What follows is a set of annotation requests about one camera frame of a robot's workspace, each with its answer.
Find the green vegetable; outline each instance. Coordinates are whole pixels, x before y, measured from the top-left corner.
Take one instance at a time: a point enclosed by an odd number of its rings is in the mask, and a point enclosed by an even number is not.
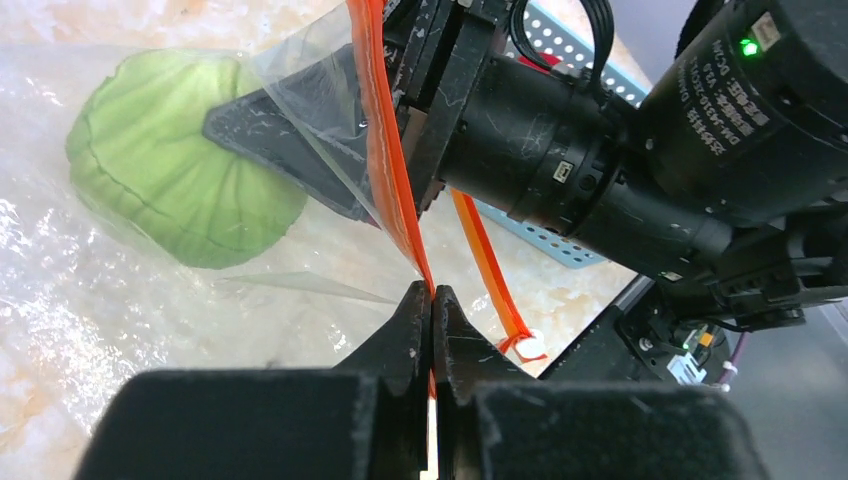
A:
[[[306,194],[203,137],[206,112],[259,88],[232,58],[156,50],[127,58],[68,135],[84,203],[141,230],[181,263],[226,268],[285,235]]]

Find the white cable tie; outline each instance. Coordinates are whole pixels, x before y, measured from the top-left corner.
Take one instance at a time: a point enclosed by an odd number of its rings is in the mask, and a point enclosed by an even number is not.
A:
[[[730,384],[728,383],[711,383],[706,386],[710,388],[715,388],[716,390],[721,390],[723,393],[727,393],[730,391]]]
[[[725,360],[724,363],[721,364],[721,366],[724,367],[725,370],[730,370],[736,375],[739,375],[739,369],[736,368],[736,365],[730,363],[729,360]]]

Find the black cable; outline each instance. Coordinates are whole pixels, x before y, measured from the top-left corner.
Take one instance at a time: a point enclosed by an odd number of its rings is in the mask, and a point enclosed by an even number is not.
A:
[[[711,359],[712,357],[713,357],[713,349],[712,349],[712,348],[707,348],[707,356],[706,356],[706,358],[704,358],[704,361],[702,361],[701,363],[699,363],[699,364],[698,364],[698,368],[699,368],[699,369],[703,369],[703,368],[704,368],[704,366],[707,364],[707,362],[709,362],[709,361],[710,361],[710,359]]]
[[[533,65],[550,71],[551,65],[527,39],[524,29],[524,12],[527,9],[528,0],[516,0],[512,4],[507,22],[508,32],[515,44],[518,53],[529,60]],[[589,25],[592,28],[592,42],[595,45],[595,55],[592,61],[592,74],[589,77],[588,88],[593,91],[596,98],[603,101],[606,98],[601,75],[607,60],[612,53],[612,44],[615,38],[615,22],[613,20],[612,7],[608,0],[580,0]]]
[[[533,65],[545,71],[551,70],[551,65],[544,57],[539,55],[539,52],[530,44],[527,39],[527,32],[524,29],[524,12],[527,9],[527,0],[515,0],[512,4],[512,9],[509,12],[509,21],[507,28],[509,36],[512,37],[512,43],[515,44],[515,49],[519,55],[529,60]]]
[[[719,327],[721,327],[725,330],[730,330],[731,332],[736,332],[736,333],[747,332],[747,330],[745,330],[744,328],[737,327],[736,325],[733,325],[731,323],[727,323],[723,320],[716,320],[714,318],[707,318],[704,321],[706,321],[707,323],[713,324],[713,325],[717,325],[717,326],[719,326]]]

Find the white marble surface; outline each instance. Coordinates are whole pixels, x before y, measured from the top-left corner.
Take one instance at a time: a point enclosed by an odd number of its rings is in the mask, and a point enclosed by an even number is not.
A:
[[[67,180],[62,144],[70,122],[126,52],[68,44],[258,52],[336,3],[0,0],[0,111],[15,113],[0,118],[0,478],[68,478],[110,396],[139,370],[329,366],[391,311],[291,289],[212,284],[222,275],[305,270],[399,298],[414,275],[394,247],[315,202],[262,257],[210,273],[105,235]],[[586,34],[578,1],[540,3]],[[23,43],[64,46],[10,46]],[[619,45],[613,61],[644,79]],[[545,333],[551,356],[632,278],[608,262],[566,269],[486,226],[516,304]],[[502,338],[445,196],[421,227],[437,281],[454,287],[482,332]],[[525,368],[536,373],[544,365]]]

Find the green led light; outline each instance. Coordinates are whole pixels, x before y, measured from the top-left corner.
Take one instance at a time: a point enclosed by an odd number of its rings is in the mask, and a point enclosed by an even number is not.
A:
[[[746,57],[756,55],[760,51],[760,46],[747,38],[739,42],[739,44],[742,45],[742,55]]]

